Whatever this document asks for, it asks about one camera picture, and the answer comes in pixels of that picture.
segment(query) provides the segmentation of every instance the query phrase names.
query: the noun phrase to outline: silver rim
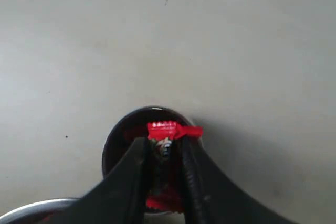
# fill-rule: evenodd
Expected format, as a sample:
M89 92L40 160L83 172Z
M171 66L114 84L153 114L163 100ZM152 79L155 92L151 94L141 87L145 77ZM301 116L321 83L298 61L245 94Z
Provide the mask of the silver rim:
M50 199L25 205L0 216L0 224L11 223L23 217L44 212L62 211L71 206L76 200L75 198Z

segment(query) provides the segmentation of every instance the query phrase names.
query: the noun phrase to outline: white surface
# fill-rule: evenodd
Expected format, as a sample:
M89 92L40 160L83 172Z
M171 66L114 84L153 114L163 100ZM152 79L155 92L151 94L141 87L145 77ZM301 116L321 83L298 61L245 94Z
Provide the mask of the white surface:
M0 213L82 195L118 119L159 104L204 126L210 155L252 196L334 223L335 11L335 0L0 0Z

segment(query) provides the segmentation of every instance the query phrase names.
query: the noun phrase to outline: red component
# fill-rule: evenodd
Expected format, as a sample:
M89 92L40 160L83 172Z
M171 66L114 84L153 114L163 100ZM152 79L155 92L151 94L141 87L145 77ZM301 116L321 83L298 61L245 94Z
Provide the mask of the red component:
M194 126L181 126L177 122L165 121L148 123L148 139L160 141L168 137L170 140L177 140L184 135L201 137L203 129ZM179 184L177 183L177 171L181 167L181 160L172 157L169 164L169 182L159 195L148 195L146 206L161 211L183 212L181 197L178 194Z
M149 136L148 139L155 139L160 141L168 137L170 140L176 140L184 135L200 137L202 136L203 129L194 126L181 126L177 122L155 122L147 124Z

